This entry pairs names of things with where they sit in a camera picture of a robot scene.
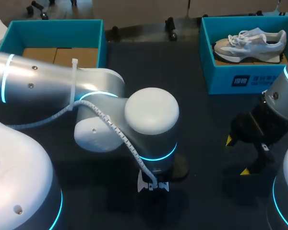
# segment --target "shoelace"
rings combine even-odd
[[[251,41],[249,41],[249,38],[248,37],[245,37],[243,35],[243,33],[247,32],[247,30],[242,30],[240,31],[239,35],[234,35],[234,36],[231,36],[231,35],[228,35],[228,41],[229,43],[232,45],[232,46],[236,46],[238,45],[239,43],[241,42],[244,42],[244,43],[250,43]]]

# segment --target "sneaker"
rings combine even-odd
[[[228,35],[214,44],[214,53],[221,59],[239,63],[245,58],[255,58],[270,63],[280,63],[286,46],[286,32],[266,33],[259,28],[241,31],[239,35]]]

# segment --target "white cylinder cap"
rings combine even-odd
[[[164,133],[176,124],[178,117],[176,99],[159,88],[146,88],[135,92],[125,106],[127,123],[141,134]]]

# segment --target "teal box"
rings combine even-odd
[[[268,33],[285,30],[287,46],[284,54],[288,60],[288,17],[287,16],[245,16],[245,17],[207,17],[202,19],[200,29],[200,58],[209,94],[260,93],[269,88],[286,65],[226,65],[217,66],[211,45],[238,35],[242,30],[259,27]]]
[[[107,41],[102,20],[13,21],[0,52],[21,56],[27,47],[98,48],[97,68],[107,64]]]

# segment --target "dark tabletop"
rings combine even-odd
[[[232,118],[251,110],[258,95],[209,96],[197,41],[109,43],[108,68],[124,78],[127,97],[145,87],[175,96],[180,106],[177,152],[186,156],[190,172],[156,200],[137,193],[138,168],[124,146],[95,154],[75,144],[76,111],[25,130],[50,155],[64,193],[68,229],[268,230],[265,200],[287,150],[288,134],[273,146],[276,163],[258,176],[237,176],[256,158],[252,145],[225,147]],[[0,104],[0,121],[32,122],[53,112]]]

